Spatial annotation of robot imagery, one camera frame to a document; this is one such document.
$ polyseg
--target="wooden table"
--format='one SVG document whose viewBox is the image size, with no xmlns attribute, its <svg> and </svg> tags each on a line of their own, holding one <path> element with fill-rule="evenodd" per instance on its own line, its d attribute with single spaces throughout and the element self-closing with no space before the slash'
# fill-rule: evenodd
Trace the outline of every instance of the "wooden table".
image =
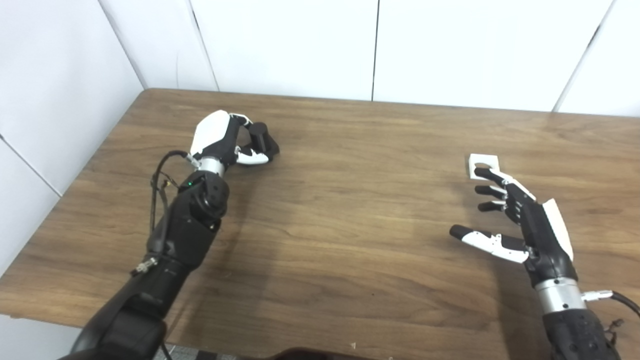
<svg viewBox="0 0 640 360">
<path fill-rule="evenodd" d="M 0 313 L 82 326 L 144 253 L 158 160 L 189 149 L 218 109 L 267 123 L 282 153 L 225 174 L 228 215 L 167 319 L 170 343 L 250 357 L 546 359 L 522 266 L 448 234 L 519 235 L 476 210 L 486 199 L 466 174 L 471 152 L 557 199 L 583 290 L 640 300 L 640 119 L 147 90 L 0 279 Z M 171 160 L 166 171 L 191 169 Z M 626 319 L 619 349 L 638 359 L 634 315 L 592 308 L 606 324 Z"/>
</svg>

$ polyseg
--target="white wall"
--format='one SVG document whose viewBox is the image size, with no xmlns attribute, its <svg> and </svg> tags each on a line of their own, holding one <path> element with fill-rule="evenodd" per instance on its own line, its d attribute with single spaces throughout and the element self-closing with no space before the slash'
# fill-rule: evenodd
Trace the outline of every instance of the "white wall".
<svg viewBox="0 0 640 360">
<path fill-rule="evenodd" d="M 371 100 L 377 0 L 192 0 L 220 91 Z"/>
<path fill-rule="evenodd" d="M 640 1 L 614 0 L 561 112 L 640 117 L 639 17 Z"/>
<path fill-rule="evenodd" d="M 96 0 L 0 1 L 0 134 L 58 192 L 142 90 Z"/>
<path fill-rule="evenodd" d="M 380 0 L 374 100 L 551 111 L 611 0 Z"/>
<path fill-rule="evenodd" d="M 100 0 L 145 88 L 216 91 L 189 0 Z"/>
<path fill-rule="evenodd" d="M 97 0 L 0 1 L 0 51 L 1 276 L 142 86 Z M 77 332 L 0 316 L 0 349 L 56 359 Z"/>
<path fill-rule="evenodd" d="M 75 327 L 0 315 L 0 349 L 7 360 L 57 360 L 69 354 L 79 333 Z"/>
</svg>

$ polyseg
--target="robotic arm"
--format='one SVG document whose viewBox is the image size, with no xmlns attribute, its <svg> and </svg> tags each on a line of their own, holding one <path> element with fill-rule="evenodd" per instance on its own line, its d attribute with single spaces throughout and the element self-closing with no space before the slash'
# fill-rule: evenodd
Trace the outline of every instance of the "robotic arm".
<svg viewBox="0 0 640 360">
<path fill-rule="evenodd" d="M 524 264 L 544 312 L 543 323 L 555 360 L 619 359 L 597 316 L 585 300 L 611 297 L 611 291 L 582 294 L 573 267 L 573 249 L 557 204 L 544 204 L 518 181 L 490 168 L 476 175 L 496 186 L 477 186 L 476 193 L 498 198 L 478 205 L 480 211 L 502 211 L 519 225 L 524 239 L 454 225 L 452 236 L 499 258 Z"/>
<path fill-rule="evenodd" d="M 249 130 L 250 144 L 236 145 L 240 127 Z M 187 276 L 202 264 L 227 211 L 225 171 L 235 163 L 267 163 L 279 151 L 263 123 L 222 110 L 204 118 L 190 154 L 169 152 L 154 174 L 153 199 L 170 156 L 182 156 L 196 167 L 153 228 L 147 253 L 124 287 L 86 324 L 71 355 L 60 360 L 152 359 L 166 335 L 163 319 Z"/>
</svg>

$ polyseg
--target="wire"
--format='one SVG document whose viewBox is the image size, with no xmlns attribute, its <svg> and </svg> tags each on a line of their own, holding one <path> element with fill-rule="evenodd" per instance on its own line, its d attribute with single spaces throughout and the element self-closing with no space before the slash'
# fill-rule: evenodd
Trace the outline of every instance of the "wire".
<svg viewBox="0 0 640 360">
<path fill-rule="evenodd" d="M 164 190 L 166 188 L 166 184 L 167 183 L 164 183 L 164 186 L 162 186 L 160 190 L 158 190 L 158 192 L 160 193 L 160 199 L 162 200 L 162 205 L 163 205 L 162 233 L 160 235 L 160 239 L 162 239 L 162 242 L 161 242 L 162 247 L 159 249 L 160 251 L 164 249 L 166 234 L 169 231 L 169 219 L 171 217 L 169 214 L 169 200 L 166 198 L 166 191 Z"/>
<path fill-rule="evenodd" d="M 612 347 L 615 347 L 616 343 L 618 342 L 618 333 L 614 331 L 614 329 L 621 327 L 624 323 L 625 321 L 622 319 L 613 320 L 611 324 L 606 329 L 604 329 L 604 332 L 606 332 L 607 334 L 611 334 L 611 340 L 609 340 L 609 343 Z"/>
<path fill-rule="evenodd" d="M 162 349 L 162 353 L 164 354 L 164 357 L 166 357 L 166 360 L 173 360 L 169 350 L 166 349 L 166 344 L 164 342 L 160 344 L 160 349 Z"/>
<path fill-rule="evenodd" d="M 171 183 L 171 185 L 174 185 L 176 188 L 177 188 L 177 187 L 179 187 L 179 186 L 178 186 L 178 183 L 176 183 L 176 181 L 175 181 L 175 180 L 173 180 L 173 178 L 172 178 L 171 176 L 169 176 L 169 174 L 167 174 L 167 173 L 166 173 L 166 172 L 164 172 L 164 171 L 160 171 L 160 174 L 162 174 L 162 175 L 166 176 L 167 180 L 169 180 L 169 182 Z"/>
<path fill-rule="evenodd" d="M 621 302 L 624 305 L 628 306 L 631 310 L 633 310 L 633 312 L 636 313 L 637 316 L 640 316 L 640 306 L 638 306 L 638 304 L 636 304 L 633 300 L 631 300 L 630 298 L 622 295 L 621 293 L 612 291 L 613 295 L 611 295 L 611 299 Z"/>
<path fill-rule="evenodd" d="M 154 229 L 156 228 L 156 198 L 158 191 L 158 178 L 160 177 L 160 173 L 162 172 L 162 167 L 164 166 L 164 163 L 172 156 L 182 156 L 183 158 L 186 158 L 187 155 L 189 154 L 186 151 L 182 150 L 172 150 L 170 152 L 167 152 L 166 155 L 164 155 L 158 163 L 156 171 L 151 177 L 151 214 L 149 215 L 149 234 L 153 233 Z"/>
<path fill-rule="evenodd" d="M 613 355 L 613 360 L 622 360 L 622 358 L 620 357 L 620 354 L 618 353 L 618 350 L 616 350 L 616 344 L 615 342 L 607 339 L 605 337 L 605 341 L 607 342 L 607 347 L 609 348 L 609 354 Z"/>
</svg>

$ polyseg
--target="fingertip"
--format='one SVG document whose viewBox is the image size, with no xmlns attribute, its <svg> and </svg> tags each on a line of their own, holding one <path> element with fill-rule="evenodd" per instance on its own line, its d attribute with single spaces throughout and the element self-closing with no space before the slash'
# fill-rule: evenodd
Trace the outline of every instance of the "fingertip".
<svg viewBox="0 0 640 360">
<path fill-rule="evenodd" d="M 502 207 L 504 206 L 504 201 L 490 201 L 483 202 L 478 204 L 478 210 L 482 212 L 486 211 L 502 211 Z"/>
<path fill-rule="evenodd" d="M 479 195 L 492 195 L 491 186 L 476 185 L 474 190 L 476 191 L 476 194 L 479 194 Z"/>
<path fill-rule="evenodd" d="M 484 167 L 476 167 L 476 169 L 474 170 L 474 174 L 485 179 L 489 179 L 492 175 L 491 170 Z"/>
<path fill-rule="evenodd" d="M 458 240 L 462 240 L 462 238 L 465 237 L 465 235 L 469 234 L 469 233 L 473 233 L 473 229 L 470 229 L 466 226 L 462 226 L 462 225 L 453 225 L 450 229 L 449 229 L 449 234 L 451 236 L 453 236 L 454 238 L 458 239 Z"/>
</svg>

